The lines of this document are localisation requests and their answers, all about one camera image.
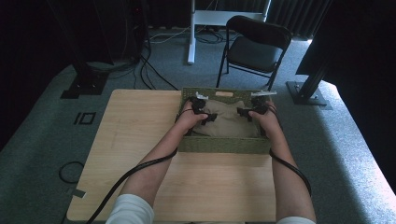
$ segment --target black folding chair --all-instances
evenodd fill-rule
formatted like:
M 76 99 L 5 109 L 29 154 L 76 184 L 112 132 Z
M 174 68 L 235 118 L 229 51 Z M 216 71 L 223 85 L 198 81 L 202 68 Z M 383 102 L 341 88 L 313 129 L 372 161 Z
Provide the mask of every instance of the black folding chair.
M 270 91 L 280 63 L 291 42 L 291 32 L 285 27 L 256 21 L 245 16 L 230 18 L 226 28 L 227 42 L 221 58 L 216 88 L 219 87 L 224 60 L 227 59 L 227 74 L 229 67 L 232 67 L 268 77 L 266 85 L 267 90 Z M 230 30 L 240 34 L 231 46 Z

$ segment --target person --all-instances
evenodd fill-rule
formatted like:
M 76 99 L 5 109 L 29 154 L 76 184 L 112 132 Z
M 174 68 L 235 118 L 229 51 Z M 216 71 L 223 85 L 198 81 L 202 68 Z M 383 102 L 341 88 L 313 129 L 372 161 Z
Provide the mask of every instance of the person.
M 267 102 L 267 105 L 271 109 L 265 114 L 250 111 L 249 115 L 256 119 L 265 130 L 274 154 L 297 167 L 275 115 L 276 108 L 272 102 Z M 191 102 L 187 102 L 182 111 L 175 124 L 139 164 L 170 155 L 177 148 L 183 135 L 198 121 L 207 118 L 206 114 L 195 115 L 191 110 Z M 106 223 L 152 223 L 154 200 L 170 163 L 171 160 L 164 161 L 129 176 Z M 272 161 L 272 167 L 277 223 L 315 223 L 314 207 L 304 181 L 292 170 L 275 160 Z

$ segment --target chair seat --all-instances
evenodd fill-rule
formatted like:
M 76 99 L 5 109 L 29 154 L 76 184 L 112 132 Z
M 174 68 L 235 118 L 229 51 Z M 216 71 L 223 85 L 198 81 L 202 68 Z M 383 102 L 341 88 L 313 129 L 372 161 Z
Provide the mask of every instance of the chair seat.
M 235 65 L 270 73 L 275 70 L 281 53 L 282 49 L 277 47 L 255 43 L 238 36 L 228 51 L 227 60 Z

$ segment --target stand base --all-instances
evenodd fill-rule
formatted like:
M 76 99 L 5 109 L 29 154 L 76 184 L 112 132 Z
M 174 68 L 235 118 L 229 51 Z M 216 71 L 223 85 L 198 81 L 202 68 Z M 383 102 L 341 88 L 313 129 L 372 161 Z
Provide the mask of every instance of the stand base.
M 303 82 L 288 81 L 286 82 L 286 85 L 288 86 L 290 95 L 296 105 L 319 105 L 320 109 L 332 110 L 330 102 L 323 98 L 319 89 L 316 89 L 310 98 L 305 99 L 299 95 L 299 91 L 304 85 Z
M 69 90 L 62 93 L 61 99 L 78 99 L 80 95 L 100 95 L 106 85 L 107 77 L 108 73 L 95 74 L 88 82 L 81 84 L 77 75 Z

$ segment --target white sleeve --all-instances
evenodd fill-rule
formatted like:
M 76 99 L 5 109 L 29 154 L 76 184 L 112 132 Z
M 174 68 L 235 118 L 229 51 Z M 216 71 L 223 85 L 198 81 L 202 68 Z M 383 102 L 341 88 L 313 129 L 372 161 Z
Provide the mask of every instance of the white sleeve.
M 315 224 L 315 222 L 305 217 L 284 217 L 276 224 Z
M 153 219 L 154 211 L 144 199 L 133 194 L 121 194 L 106 224 L 151 224 Z

